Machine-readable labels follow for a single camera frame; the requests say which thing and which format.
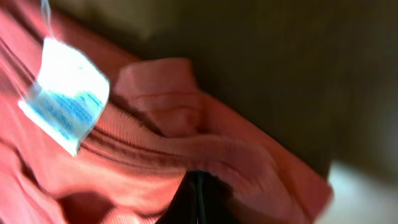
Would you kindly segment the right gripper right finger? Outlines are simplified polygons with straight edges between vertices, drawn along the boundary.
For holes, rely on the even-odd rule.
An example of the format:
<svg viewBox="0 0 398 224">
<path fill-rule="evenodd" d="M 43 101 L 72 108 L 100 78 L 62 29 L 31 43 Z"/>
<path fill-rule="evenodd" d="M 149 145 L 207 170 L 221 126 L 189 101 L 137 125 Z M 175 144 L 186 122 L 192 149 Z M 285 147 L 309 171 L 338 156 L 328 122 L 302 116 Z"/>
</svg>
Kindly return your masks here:
<svg viewBox="0 0 398 224">
<path fill-rule="evenodd" d="M 199 224 L 238 224 L 227 207 L 229 189 L 207 172 L 197 172 L 197 215 Z"/>
</svg>

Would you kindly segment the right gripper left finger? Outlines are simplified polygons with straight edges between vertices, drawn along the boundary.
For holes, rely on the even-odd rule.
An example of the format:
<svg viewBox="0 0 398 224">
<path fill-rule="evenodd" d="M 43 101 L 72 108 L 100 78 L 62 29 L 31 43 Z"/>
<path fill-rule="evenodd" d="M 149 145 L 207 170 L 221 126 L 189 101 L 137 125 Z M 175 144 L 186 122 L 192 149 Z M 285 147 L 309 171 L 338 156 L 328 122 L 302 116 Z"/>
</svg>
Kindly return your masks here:
<svg viewBox="0 0 398 224">
<path fill-rule="evenodd" d="M 156 224 L 197 224 L 197 173 L 187 172 L 169 207 Z"/>
</svg>

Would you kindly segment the orange-red t-shirt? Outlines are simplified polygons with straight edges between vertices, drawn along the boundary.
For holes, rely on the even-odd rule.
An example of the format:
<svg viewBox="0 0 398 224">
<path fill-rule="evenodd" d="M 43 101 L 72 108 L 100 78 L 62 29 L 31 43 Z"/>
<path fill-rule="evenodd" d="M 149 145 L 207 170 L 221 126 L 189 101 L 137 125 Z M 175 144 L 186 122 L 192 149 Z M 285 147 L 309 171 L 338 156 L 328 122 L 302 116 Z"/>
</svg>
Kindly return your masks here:
<svg viewBox="0 0 398 224">
<path fill-rule="evenodd" d="M 140 60 L 38 1 L 1 2 L 1 222 L 156 223 L 187 172 L 239 223 L 313 223 L 328 182 L 197 87 L 184 58 Z"/>
</svg>

